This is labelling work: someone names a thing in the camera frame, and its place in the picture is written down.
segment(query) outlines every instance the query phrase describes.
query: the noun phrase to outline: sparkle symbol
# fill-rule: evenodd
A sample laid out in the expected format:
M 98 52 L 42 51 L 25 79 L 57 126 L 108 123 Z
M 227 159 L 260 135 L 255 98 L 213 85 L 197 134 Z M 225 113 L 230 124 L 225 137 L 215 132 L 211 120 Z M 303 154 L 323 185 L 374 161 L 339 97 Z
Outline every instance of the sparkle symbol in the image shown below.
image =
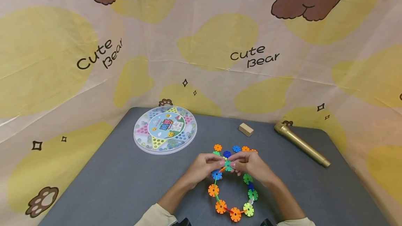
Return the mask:
M 325 105 L 325 103 L 317 106 L 317 112 L 320 111 L 321 109 L 324 109 L 324 105 Z
M 42 150 L 42 143 L 43 142 L 33 141 L 31 150 L 39 150 L 39 151 L 41 151 Z

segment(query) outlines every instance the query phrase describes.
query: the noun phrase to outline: table surface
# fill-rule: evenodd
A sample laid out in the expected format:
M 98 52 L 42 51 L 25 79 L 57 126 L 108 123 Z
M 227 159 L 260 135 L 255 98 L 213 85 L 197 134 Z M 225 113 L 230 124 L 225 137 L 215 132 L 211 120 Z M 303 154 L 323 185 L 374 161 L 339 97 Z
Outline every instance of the table surface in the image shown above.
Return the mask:
M 149 109 L 132 108 L 122 118 L 66 192 L 39 224 L 40 226 L 133 226 L 143 213 L 169 189 L 201 152 L 214 151 L 214 144 L 233 152 L 234 145 L 256 149 L 260 157 L 283 180 L 306 215 L 325 226 L 389 225 L 373 199 L 334 146 L 317 129 L 292 127 L 332 165 L 324 168 L 281 137 L 273 124 L 195 115 L 198 131 L 193 142 L 171 155 L 150 155 L 133 140 L 133 127 Z M 238 126 L 254 129 L 245 136 Z M 187 193 L 175 212 L 178 221 L 188 218 L 193 226 L 231 225 L 228 213 L 215 211 L 215 198 L 208 195 L 212 179 Z M 237 225 L 259 226 L 264 219 L 281 221 L 270 192 L 258 182 L 254 216 L 242 215 Z M 242 178 L 225 171 L 217 182 L 219 197 L 228 207 L 242 208 L 247 187 Z

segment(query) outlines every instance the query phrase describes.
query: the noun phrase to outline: finger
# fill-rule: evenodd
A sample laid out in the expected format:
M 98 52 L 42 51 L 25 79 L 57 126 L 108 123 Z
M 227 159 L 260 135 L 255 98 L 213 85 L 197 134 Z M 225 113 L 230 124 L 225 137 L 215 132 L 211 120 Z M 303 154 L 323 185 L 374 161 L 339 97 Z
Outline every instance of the finger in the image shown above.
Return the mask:
M 219 161 L 219 160 L 225 160 L 222 156 L 215 155 L 213 153 L 210 154 L 201 154 L 202 157 L 205 159 L 206 162 L 214 160 L 214 161 Z
M 247 167 L 247 163 L 239 163 L 239 162 L 232 162 L 230 166 L 238 171 L 245 171 Z
M 246 158 L 240 158 L 232 161 L 233 163 L 246 163 L 248 160 Z
M 235 153 L 234 155 L 231 155 L 228 160 L 230 161 L 234 161 L 237 159 L 241 159 L 241 158 L 248 158 L 251 154 L 251 151 L 241 151 L 238 153 Z
M 225 160 L 215 161 L 213 163 L 208 163 L 209 171 L 218 170 L 225 165 Z

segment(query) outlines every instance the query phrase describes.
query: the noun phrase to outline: gold tube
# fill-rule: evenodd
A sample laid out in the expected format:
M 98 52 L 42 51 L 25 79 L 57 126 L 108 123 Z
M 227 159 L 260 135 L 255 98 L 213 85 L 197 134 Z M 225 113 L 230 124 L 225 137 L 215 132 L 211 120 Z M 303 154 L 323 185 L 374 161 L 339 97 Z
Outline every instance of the gold tube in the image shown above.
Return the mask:
M 306 154 L 310 155 L 316 162 L 320 163 L 324 167 L 328 168 L 331 163 L 323 157 L 319 152 L 317 152 L 315 149 L 313 149 L 309 144 L 307 144 L 305 141 L 303 141 L 299 136 L 294 134 L 288 126 L 283 125 L 282 123 L 277 123 L 274 126 L 274 129 L 284 136 L 286 139 L 289 141 L 293 142 L 296 146 L 298 146 L 301 150 L 303 150 Z

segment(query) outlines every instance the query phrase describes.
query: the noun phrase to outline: white plastic lid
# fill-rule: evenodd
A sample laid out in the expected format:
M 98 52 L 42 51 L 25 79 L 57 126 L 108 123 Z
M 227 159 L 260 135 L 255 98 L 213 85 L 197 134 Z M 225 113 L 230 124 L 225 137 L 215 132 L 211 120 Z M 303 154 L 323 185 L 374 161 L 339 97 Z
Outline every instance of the white plastic lid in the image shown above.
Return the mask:
M 188 146 L 196 132 L 197 122 L 190 111 L 167 105 L 143 114 L 135 123 L 133 137 L 141 150 L 153 155 L 168 155 Z

